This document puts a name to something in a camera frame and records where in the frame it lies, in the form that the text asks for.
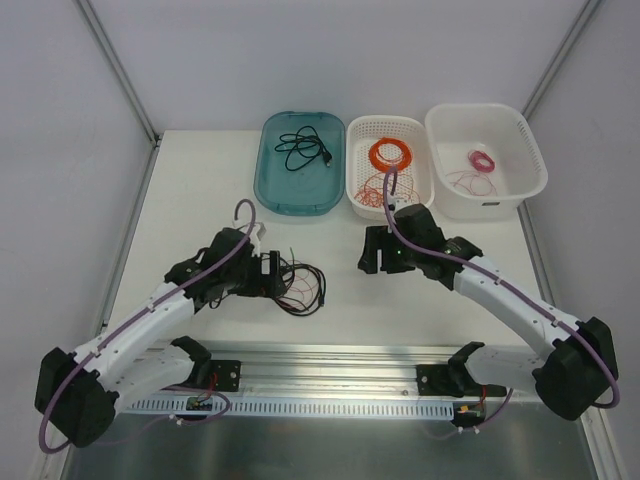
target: purple cable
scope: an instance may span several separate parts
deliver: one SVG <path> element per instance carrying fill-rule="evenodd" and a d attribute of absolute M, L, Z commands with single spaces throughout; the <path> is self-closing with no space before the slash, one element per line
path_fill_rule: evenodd
<path fill-rule="evenodd" d="M 500 404 L 500 406 L 497 408 L 497 410 L 495 412 L 493 412 L 491 415 L 489 415 L 484 422 L 482 422 L 479 425 L 476 425 L 475 428 L 477 428 L 478 430 L 484 428 L 486 425 L 488 425 L 489 423 L 493 422 L 493 420 L 495 420 L 495 418 L 500 415 L 504 410 L 505 407 L 507 406 L 507 404 L 509 403 L 509 401 L 511 400 L 511 397 L 513 396 L 513 388 L 510 388 L 509 391 L 507 392 L 507 396 L 504 398 L 503 402 Z M 446 433 L 444 435 L 433 435 L 431 433 L 429 433 L 427 430 L 424 430 L 424 434 L 433 439 L 433 440 L 447 440 L 453 436 L 455 436 L 458 433 L 462 433 L 462 432 L 469 432 L 469 431 L 475 431 L 474 427 L 467 427 L 467 428 L 463 428 L 462 430 L 454 430 L 452 432 Z"/>
<path fill-rule="evenodd" d="M 198 391 L 201 392 L 201 390 L 198 389 L 187 389 L 187 388 L 182 388 L 182 387 L 176 387 L 174 388 L 167 388 L 165 390 L 194 390 L 194 391 Z M 209 423 L 212 422 L 214 420 L 217 420 L 218 418 L 222 417 L 225 413 L 227 413 L 230 409 L 231 409 L 231 401 L 226 397 L 226 395 L 223 395 L 219 392 L 213 392 L 212 395 L 215 395 L 216 397 L 220 397 L 222 400 L 224 400 L 225 402 L 225 406 L 222 410 L 220 410 L 218 413 L 214 413 L 213 415 L 208 415 L 207 418 L 205 418 L 204 420 L 195 420 L 195 421 L 191 421 L 191 420 L 182 420 L 182 425 L 187 425 L 187 426 L 196 426 L 196 425 L 202 425 L 204 423 Z M 146 432 L 147 430 L 149 430 L 151 427 L 153 427 L 156 423 L 159 423 L 162 420 L 171 420 L 171 417 L 168 415 L 160 415 L 158 417 L 155 417 L 153 420 L 151 420 L 150 422 L 148 422 L 144 427 L 142 427 L 140 430 L 138 430 L 136 433 L 129 435 L 127 438 L 123 438 L 122 440 L 114 440 L 111 442 L 95 442 L 94 445 L 97 445 L 99 447 L 113 447 L 116 445 L 123 445 L 125 443 L 129 443 L 135 439 L 137 439 L 140 435 L 142 435 L 144 432 Z"/>
<path fill-rule="evenodd" d="M 573 330 L 569 325 L 567 325 L 563 321 L 558 320 L 555 317 L 555 315 L 553 315 L 551 312 L 549 312 L 548 310 L 542 308 L 540 305 L 535 303 L 533 300 L 531 300 L 527 296 L 527 294 L 525 294 L 524 292 L 520 291 L 518 288 L 516 288 L 513 285 L 511 285 L 509 282 L 506 282 L 506 281 L 500 279 L 500 277 L 498 275 L 496 275 L 495 273 L 487 270 L 486 268 L 482 268 L 481 266 L 476 265 L 475 263 L 471 263 L 471 262 L 469 262 L 467 260 L 464 260 L 462 258 L 454 257 L 453 255 L 447 255 L 446 253 L 441 253 L 441 252 L 437 252 L 435 250 L 428 250 L 426 248 L 419 247 L 418 245 L 415 245 L 415 244 L 411 243 L 409 240 L 407 240 L 406 238 L 404 238 L 402 236 L 402 234 L 398 230 L 398 227 L 396 226 L 396 224 L 395 224 L 395 222 L 393 220 L 393 216 L 392 216 L 391 210 L 389 210 L 389 201 L 388 201 L 389 194 L 388 194 L 387 190 L 389 188 L 389 177 L 391 176 L 392 173 L 394 175 L 394 179 L 397 178 L 398 171 L 397 171 L 397 169 L 395 167 L 392 167 L 391 169 L 389 169 L 387 171 L 387 173 L 385 173 L 385 175 L 384 175 L 384 183 L 383 183 L 383 186 L 382 186 L 382 194 L 384 196 L 384 198 L 383 198 L 383 200 L 384 200 L 384 214 L 387 217 L 387 222 L 389 223 L 389 227 L 391 228 L 391 231 L 398 238 L 398 240 L 400 240 L 401 243 L 403 243 L 407 247 L 411 248 L 412 250 L 415 250 L 418 253 L 423 253 L 425 255 L 431 255 L 432 257 L 442 258 L 444 260 L 450 260 L 452 262 L 459 263 L 461 265 L 464 265 L 465 267 L 468 267 L 468 268 L 471 268 L 471 269 L 473 269 L 473 270 L 475 270 L 477 272 L 480 272 L 481 274 L 483 274 L 486 277 L 490 278 L 494 282 L 499 283 L 500 285 L 502 285 L 504 288 L 506 288 L 511 293 L 513 293 L 516 297 L 518 297 L 520 300 L 522 300 L 526 305 L 528 305 L 533 310 L 535 310 L 540 315 L 542 315 L 544 318 L 546 318 L 547 320 L 549 320 L 550 322 L 552 322 L 553 324 L 557 325 L 562 330 L 567 332 L 569 335 L 571 335 L 573 338 L 575 338 L 580 343 L 580 345 L 582 345 L 584 347 L 584 349 L 589 353 L 589 355 L 591 355 L 591 358 L 593 358 L 594 362 L 596 362 L 596 365 L 598 365 L 598 368 L 600 368 L 600 370 L 602 370 L 602 373 L 604 374 L 605 378 L 607 379 L 607 382 L 611 386 L 611 392 L 613 394 L 611 401 L 609 403 L 604 403 L 604 404 L 603 403 L 594 403 L 593 406 L 597 407 L 597 408 L 609 409 L 609 408 L 614 408 L 616 405 L 618 405 L 618 403 L 620 403 L 620 389 L 618 387 L 618 383 L 616 382 L 616 379 L 613 377 L 613 374 L 611 373 L 611 371 L 609 370 L 607 365 L 604 363 L 602 358 L 600 358 L 600 355 L 598 355 L 598 352 L 596 352 L 593 349 L 593 347 L 591 345 L 589 345 L 589 343 L 582 337 L 582 335 L 580 335 L 578 332 Z"/>
<path fill-rule="evenodd" d="M 209 275 L 214 270 L 220 268 L 222 265 L 224 265 L 226 262 L 228 262 L 236 253 L 238 253 L 240 251 L 240 249 L 244 246 L 244 244 L 249 241 L 249 236 L 251 235 L 251 232 L 253 231 L 253 227 L 255 226 L 255 223 L 256 223 L 256 207 L 255 207 L 255 205 L 253 204 L 253 202 L 251 200 L 249 200 L 247 198 L 244 198 L 244 199 L 240 200 L 236 204 L 236 208 L 235 208 L 235 211 L 233 213 L 233 216 L 234 216 L 234 219 L 236 219 L 236 220 L 238 219 L 238 212 L 240 210 L 240 207 L 242 205 L 244 205 L 244 204 L 249 205 L 249 208 L 251 209 L 251 222 L 249 223 L 249 228 L 247 228 L 247 232 L 245 233 L 244 237 L 242 237 L 242 240 L 240 240 L 238 242 L 238 244 L 235 247 L 233 247 L 233 249 L 231 249 L 231 251 L 229 253 L 227 253 L 224 257 L 222 257 L 216 263 L 211 265 L 211 267 L 207 268 L 206 270 L 204 270 L 203 272 L 199 273 L 198 275 L 196 275 L 195 277 L 191 278 L 190 280 L 187 280 L 182 285 L 177 286 L 176 288 L 174 288 L 173 290 L 171 290 L 170 292 L 166 293 L 165 295 L 160 297 L 158 300 L 153 302 L 153 308 L 158 307 L 165 300 L 167 300 L 168 298 L 172 297 L 173 295 L 175 295 L 180 290 L 182 290 L 184 288 L 187 288 L 189 285 L 194 284 L 198 280 L 201 280 L 202 278 L 204 278 L 207 275 Z M 140 310 L 138 313 L 133 315 L 129 320 L 127 320 L 126 322 L 124 322 L 121 325 L 119 325 L 113 332 L 111 332 L 98 345 L 98 351 L 103 350 L 111 341 L 113 341 L 114 338 L 119 336 L 122 332 L 124 332 L 127 328 L 129 328 L 131 325 L 133 325 L 135 322 L 140 320 L 142 317 L 144 317 L 149 312 L 150 312 L 149 307 L 145 307 L 142 310 Z M 47 445 L 47 425 L 49 423 L 49 420 L 51 419 L 51 413 L 53 412 L 53 409 L 55 408 L 56 404 L 58 403 L 58 400 L 60 400 L 60 396 L 62 395 L 62 392 L 64 392 L 64 390 L 69 386 L 69 384 L 76 377 L 76 375 L 78 375 L 78 373 L 93 358 L 95 358 L 95 354 L 90 353 L 80 363 L 78 363 L 78 365 L 60 383 L 60 385 L 58 386 L 58 389 L 55 391 L 55 393 L 51 397 L 51 400 L 49 401 L 49 404 L 47 405 L 47 408 L 44 411 L 44 415 L 42 416 L 42 421 L 40 422 L 40 429 L 38 431 L 38 444 L 40 446 L 40 450 L 42 450 L 44 453 L 51 455 L 51 454 L 54 454 L 54 453 L 61 452 L 67 446 L 69 446 L 69 443 L 70 443 L 69 440 L 65 441 L 62 445 L 60 445 L 58 447 L 50 447 L 49 445 Z"/>

